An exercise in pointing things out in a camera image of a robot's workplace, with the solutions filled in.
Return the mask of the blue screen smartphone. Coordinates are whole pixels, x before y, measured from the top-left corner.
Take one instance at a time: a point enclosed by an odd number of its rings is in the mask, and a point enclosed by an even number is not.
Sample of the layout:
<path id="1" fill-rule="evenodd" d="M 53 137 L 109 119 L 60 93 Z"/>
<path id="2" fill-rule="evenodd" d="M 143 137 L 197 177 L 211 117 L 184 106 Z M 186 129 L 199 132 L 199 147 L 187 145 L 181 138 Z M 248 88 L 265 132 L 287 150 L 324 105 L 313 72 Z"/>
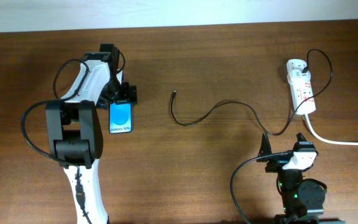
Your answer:
<path id="1" fill-rule="evenodd" d="M 132 131 L 132 105 L 130 103 L 109 106 L 109 132 L 111 134 L 130 133 Z"/>

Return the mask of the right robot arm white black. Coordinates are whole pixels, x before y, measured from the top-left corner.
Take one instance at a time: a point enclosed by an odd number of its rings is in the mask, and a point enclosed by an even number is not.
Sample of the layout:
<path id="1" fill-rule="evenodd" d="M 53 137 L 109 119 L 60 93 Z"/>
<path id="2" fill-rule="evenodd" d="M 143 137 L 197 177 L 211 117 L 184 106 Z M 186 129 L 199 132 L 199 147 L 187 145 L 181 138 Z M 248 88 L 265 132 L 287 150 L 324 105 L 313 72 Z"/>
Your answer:
<path id="1" fill-rule="evenodd" d="M 306 179 L 303 173 L 313 167 L 318 156 L 314 144 L 304 135 L 296 135 L 293 149 L 273 153 L 268 134 L 263 133 L 257 162 L 265 162 L 266 173 L 276 173 L 276 187 L 282 198 L 284 214 L 275 215 L 275 223 L 318 223 L 324 213 L 327 185 Z"/>

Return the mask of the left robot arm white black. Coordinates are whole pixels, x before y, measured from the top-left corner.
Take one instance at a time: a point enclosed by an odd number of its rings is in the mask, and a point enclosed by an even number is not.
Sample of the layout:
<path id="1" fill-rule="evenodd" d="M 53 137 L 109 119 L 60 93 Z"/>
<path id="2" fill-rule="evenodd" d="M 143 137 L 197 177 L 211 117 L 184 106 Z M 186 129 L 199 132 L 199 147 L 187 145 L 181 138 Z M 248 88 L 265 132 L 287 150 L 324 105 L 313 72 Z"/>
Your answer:
<path id="1" fill-rule="evenodd" d="M 109 223 L 98 175 L 103 134 L 97 110 L 109 111 L 111 133 L 130 132 L 137 88 L 124 81 L 124 55 L 114 44 L 101 44 L 80 63 L 70 90 L 45 107 L 50 153 L 68 177 L 77 223 Z"/>

